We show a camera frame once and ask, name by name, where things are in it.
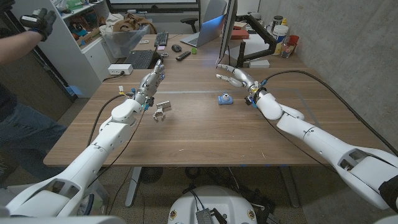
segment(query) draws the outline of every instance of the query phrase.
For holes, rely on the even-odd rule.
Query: gray wall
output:
[[[398,149],[398,2],[261,0],[287,18],[297,53]]]

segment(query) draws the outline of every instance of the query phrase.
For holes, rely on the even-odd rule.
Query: remote control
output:
[[[184,52],[180,56],[176,57],[175,59],[177,59],[179,62],[181,62],[184,58],[188,57],[188,55],[190,55],[190,54],[191,54],[191,52]]]

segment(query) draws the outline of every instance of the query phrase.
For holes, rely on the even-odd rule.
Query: paper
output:
[[[249,55],[256,52],[260,52],[262,50],[267,50],[269,44],[265,44],[264,40],[258,34],[249,34],[248,39],[244,39],[246,46],[244,48],[244,54]],[[231,57],[238,59],[239,56],[239,46],[230,49]]]

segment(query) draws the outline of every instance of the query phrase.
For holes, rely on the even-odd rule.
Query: sticker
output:
[[[27,20],[27,21],[32,21],[32,22],[37,22],[37,19],[36,19],[36,18],[29,17],[29,16],[22,16],[21,19]]]

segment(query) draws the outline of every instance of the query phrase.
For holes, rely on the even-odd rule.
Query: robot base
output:
[[[228,223],[257,223],[251,204],[235,191],[220,186],[202,186],[193,191],[205,208],[217,209],[222,216],[226,217]],[[199,210],[202,210],[199,200],[197,202]],[[167,223],[196,224],[198,223],[196,212],[195,198],[191,192],[187,192],[174,202]],[[216,217],[212,216],[211,219],[214,224],[219,223]]]

